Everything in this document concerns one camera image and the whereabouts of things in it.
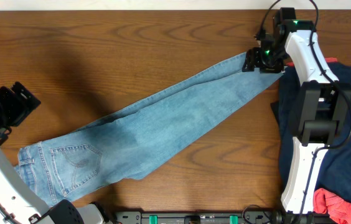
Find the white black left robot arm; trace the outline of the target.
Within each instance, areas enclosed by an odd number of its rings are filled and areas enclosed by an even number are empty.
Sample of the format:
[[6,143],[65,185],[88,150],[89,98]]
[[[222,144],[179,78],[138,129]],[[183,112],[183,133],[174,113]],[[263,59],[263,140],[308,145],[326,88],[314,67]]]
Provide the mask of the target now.
[[[12,128],[40,105],[21,83],[0,87],[0,147]],[[0,148],[0,223],[109,223],[96,203],[77,208],[68,200],[49,207],[22,181]]]

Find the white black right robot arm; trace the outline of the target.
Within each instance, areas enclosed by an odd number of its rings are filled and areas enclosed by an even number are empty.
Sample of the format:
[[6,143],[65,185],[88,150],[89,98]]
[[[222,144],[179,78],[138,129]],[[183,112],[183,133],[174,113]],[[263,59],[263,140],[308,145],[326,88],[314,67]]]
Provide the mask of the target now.
[[325,154],[335,145],[345,118],[351,116],[351,86],[342,83],[323,56],[316,29],[317,21],[300,20],[292,7],[282,7],[273,16],[273,31],[261,27],[255,36],[259,46],[247,51],[243,72],[279,73],[290,58],[300,88],[289,113],[293,155],[288,182],[281,196],[287,213],[302,215],[313,211],[313,195]]

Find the black rail with green clips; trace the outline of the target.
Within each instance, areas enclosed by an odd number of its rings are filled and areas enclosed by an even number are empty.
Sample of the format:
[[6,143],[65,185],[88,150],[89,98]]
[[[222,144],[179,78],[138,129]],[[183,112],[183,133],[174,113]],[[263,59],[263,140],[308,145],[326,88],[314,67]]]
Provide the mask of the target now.
[[272,223],[270,214],[247,211],[242,213],[147,213],[117,212],[116,224],[248,224]]

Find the light blue denim jeans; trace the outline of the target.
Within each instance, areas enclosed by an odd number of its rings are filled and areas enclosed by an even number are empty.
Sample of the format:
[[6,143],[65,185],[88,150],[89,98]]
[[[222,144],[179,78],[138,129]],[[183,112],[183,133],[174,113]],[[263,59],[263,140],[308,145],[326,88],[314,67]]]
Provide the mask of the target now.
[[245,54],[78,130],[20,149],[16,172],[49,206],[122,179],[142,179],[280,78],[243,72]]

